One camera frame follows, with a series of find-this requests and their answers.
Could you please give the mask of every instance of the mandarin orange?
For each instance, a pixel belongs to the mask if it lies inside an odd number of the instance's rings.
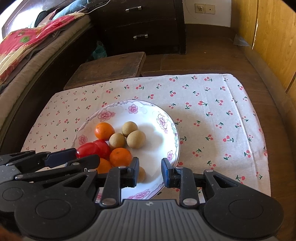
[[[100,165],[96,168],[98,174],[107,173],[112,168],[112,165],[109,161],[104,158],[100,158]]]
[[[114,167],[126,166],[128,167],[133,159],[130,151],[125,148],[116,148],[110,154],[110,163]]]
[[[112,125],[106,122],[102,122],[96,125],[94,134],[99,140],[108,141],[109,138],[115,133]]]

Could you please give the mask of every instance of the drawer handle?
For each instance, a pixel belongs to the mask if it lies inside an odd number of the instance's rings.
[[[134,39],[138,39],[138,38],[142,38],[142,37],[148,38],[148,34],[139,34],[139,35],[135,35],[133,38],[134,38]]]
[[[127,8],[126,12],[134,11],[134,10],[142,10],[142,6]]]

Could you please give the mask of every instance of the drawer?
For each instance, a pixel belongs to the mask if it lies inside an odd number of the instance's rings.
[[[157,46],[177,46],[176,19],[151,20],[105,30],[105,46],[110,53],[145,51]]]
[[[103,29],[175,17],[174,0],[111,0],[91,13]]]

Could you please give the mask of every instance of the wooden floor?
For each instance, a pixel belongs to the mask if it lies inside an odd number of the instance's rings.
[[[230,73],[244,86],[257,112],[268,150],[271,195],[284,209],[279,240],[296,239],[296,177],[288,137],[264,82],[238,46],[226,37],[198,37],[187,32],[187,54],[147,56],[143,76]]]

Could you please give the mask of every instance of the wooden stool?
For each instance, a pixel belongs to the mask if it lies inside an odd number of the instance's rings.
[[[112,80],[139,77],[146,59],[144,52],[127,53],[90,61],[79,66],[64,90]]]

